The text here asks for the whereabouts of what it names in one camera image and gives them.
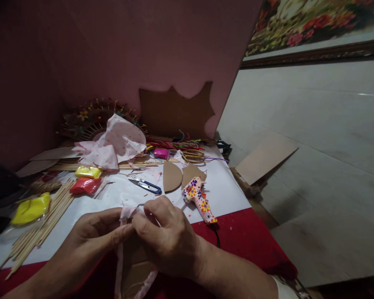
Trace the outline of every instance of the red tablecloth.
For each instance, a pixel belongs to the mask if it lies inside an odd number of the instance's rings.
[[[221,248],[258,265],[268,274],[295,279],[298,272],[287,258],[269,230],[253,209],[238,211],[218,217],[218,234]],[[194,223],[195,232],[211,242],[217,243],[215,233],[204,222]],[[10,269],[0,272],[0,296],[26,281],[46,262],[22,266],[8,281],[5,277]],[[116,256],[106,255],[92,271],[87,280],[69,298],[113,298],[116,276]],[[187,279],[159,274],[146,298],[210,298],[207,291]]]

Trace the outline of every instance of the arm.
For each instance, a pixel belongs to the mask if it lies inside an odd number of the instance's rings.
[[[47,264],[2,299],[61,298],[81,283],[101,257],[134,233],[119,227],[122,208],[83,215]]]
[[[167,197],[148,201],[144,211],[160,227],[141,215],[135,215],[132,224],[159,271],[194,280],[219,298],[278,298],[273,278],[197,236],[184,213]]]

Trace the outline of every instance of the decorative fan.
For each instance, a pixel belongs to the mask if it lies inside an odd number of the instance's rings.
[[[140,125],[139,117],[134,113],[135,110],[129,109],[127,105],[119,105],[118,101],[95,99],[90,101],[87,109],[83,106],[73,108],[71,114],[64,114],[65,122],[62,129],[57,134],[69,137],[74,141],[97,140],[101,133],[107,129],[107,121],[114,113],[123,117],[138,127],[147,136],[146,125]]]

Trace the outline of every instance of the red clay package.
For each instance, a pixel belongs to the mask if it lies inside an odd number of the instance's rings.
[[[69,190],[72,194],[80,194],[87,192],[92,194],[101,184],[102,178],[90,179],[90,178],[79,178],[76,183]]]

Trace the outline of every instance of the white wall tile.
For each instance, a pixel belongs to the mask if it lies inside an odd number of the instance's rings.
[[[271,234],[305,287],[374,276],[374,222],[354,213],[322,210],[276,227]]]
[[[374,61],[240,71],[218,126],[230,165],[267,130],[299,147],[262,204],[304,284],[374,274]]]
[[[263,198],[261,204],[279,224],[314,209],[313,205],[275,175],[268,180],[268,185],[263,189],[261,195]]]
[[[374,60],[242,70],[241,78],[254,86],[374,94]]]
[[[374,174],[374,96],[236,83],[219,123],[223,134],[250,142],[259,124]]]

